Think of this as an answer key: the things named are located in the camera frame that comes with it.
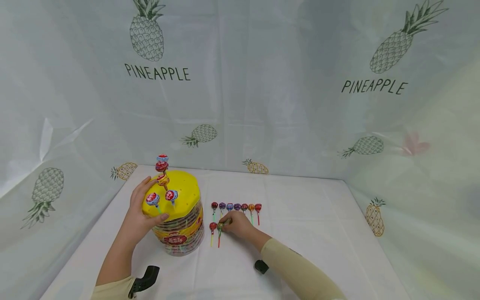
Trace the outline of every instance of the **hand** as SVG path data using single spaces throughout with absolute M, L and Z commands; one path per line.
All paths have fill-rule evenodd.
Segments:
M 232 232 L 241 239 L 245 239 L 252 244 L 258 252 L 262 251 L 263 246 L 272 237 L 255 228 L 244 213 L 238 211 L 230 211 L 223 218 L 220 223 L 224 223 L 223 231 Z
M 220 219 L 220 223 L 225 223 L 222 231 L 232 232 L 241 239 L 248 239 L 256 231 L 247 216 L 239 211 L 230 211 Z
M 130 208 L 125 215 L 122 226 L 118 233 L 122 240 L 135 246 L 153 227 L 163 223 L 168 218 L 168 214 L 161 214 L 149 218 L 142 212 L 142 202 L 145 199 L 147 191 L 156 184 L 155 180 L 148 176 L 133 190 L 130 197 Z

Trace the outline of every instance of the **pink flower print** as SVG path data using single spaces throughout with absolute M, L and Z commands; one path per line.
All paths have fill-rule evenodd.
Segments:
M 403 141 L 402 155 L 404 156 L 415 156 L 417 154 L 423 153 L 430 148 L 430 143 L 421 142 L 419 143 L 419 133 L 414 131 L 412 133 L 405 134 L 405 139 Z

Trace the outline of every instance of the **table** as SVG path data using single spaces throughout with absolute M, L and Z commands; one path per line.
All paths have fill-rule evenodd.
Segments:
M 220 248 L 210 247 L 213 201 L 261 203 L 260 230 L 321 268 L 349 300 L 409 299 L 343 181 L 182 170 L 197 178 L 202 193 L 203 243 L 187 256 L 173 257 L 163 252 L 153 232 L 148 233 L 135 249 L 132 273 L 142 277 L 148 265 L 159 266 L 160 272 L 155 285 L 139 292 L 138 299 L 297 299 L 272 270 L 261 275 L 253 268 L 260 259 L 253 247 L 228 234 L 222 234 Z M 153 166 L 135 170 L 41 299 L 90 299 L 132 190 L 155 174 Z

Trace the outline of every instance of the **white curtain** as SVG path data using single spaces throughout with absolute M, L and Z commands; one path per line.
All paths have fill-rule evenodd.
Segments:
M 168 153 L 343 179 L 413 300 L 480 298 L 479 11 L 5 1 L 0 293 L 38 299 L 135 166 Z

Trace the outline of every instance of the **beige sleeve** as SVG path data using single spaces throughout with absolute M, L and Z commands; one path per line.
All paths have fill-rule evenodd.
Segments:
M 277 272 L 302 300 L 346 300 L 336 284 L 319 268 L 275 239 L 265 243 L 263 261 Z
M 91 300 L 129 300 L 128 293 L 134 281 L 135 278 L 130 276 L 120 281 L 97 286 L 93 290 Z

